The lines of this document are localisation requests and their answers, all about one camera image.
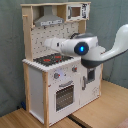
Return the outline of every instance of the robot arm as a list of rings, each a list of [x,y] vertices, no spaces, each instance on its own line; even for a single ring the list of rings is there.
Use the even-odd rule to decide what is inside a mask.
[[[68,56],[81,56],[81,63],[86,68],[94,68],[110,60],[128,49],[128,25],[122,26],[115,38],[114,46],[108,52],[101,54],[103,48],[98,46],[96,36],[81,34],[76,39],[46,39],[45,46]]]

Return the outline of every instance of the table surface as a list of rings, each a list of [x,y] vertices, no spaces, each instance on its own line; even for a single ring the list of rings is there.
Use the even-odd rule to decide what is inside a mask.
[[[0,118],[0,128],[44,128],[37,119],[23,109]],[[64,118],[50,128],[81,128],[69,118]]]
[[[102,81],[101,93],[71,117],[87,128],[115,128],[128,118],[128,89]]]

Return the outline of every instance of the stovetop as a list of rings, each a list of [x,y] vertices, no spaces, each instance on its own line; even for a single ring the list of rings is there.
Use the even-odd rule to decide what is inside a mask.
[[[48,66],[51,66],[54,64],[62,63],[64,61],[67,61],[70,59],[73,59],[73,57],[63,56],[60,53],[55,53],[55,54],[43,56],[40,58],[36,58],[36,59],[34,59],[34,62],[37,62],[39,64],[42,64],[42,65],[48,67]]]

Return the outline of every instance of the control knob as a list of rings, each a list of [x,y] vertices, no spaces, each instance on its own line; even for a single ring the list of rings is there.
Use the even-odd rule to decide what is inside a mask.
[[[58,74],[58,73],[55,73],[55,74],[54,74],[54,78],[55,78],[55,79],[58,79],[59,77],[60,77],[60,74]]]
[[[73,72],[77,72],[77,67],[73,67],[73,68],[72,68],[72,71],[73,71]]]

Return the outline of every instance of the toy kitchen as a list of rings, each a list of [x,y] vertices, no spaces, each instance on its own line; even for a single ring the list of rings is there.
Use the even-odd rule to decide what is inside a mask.
[[[85,68],[81,57],[44,45],[48,38],[85,33],[90,2],[22,4],[26,109],[46,128],[101,95],[102,65]]]

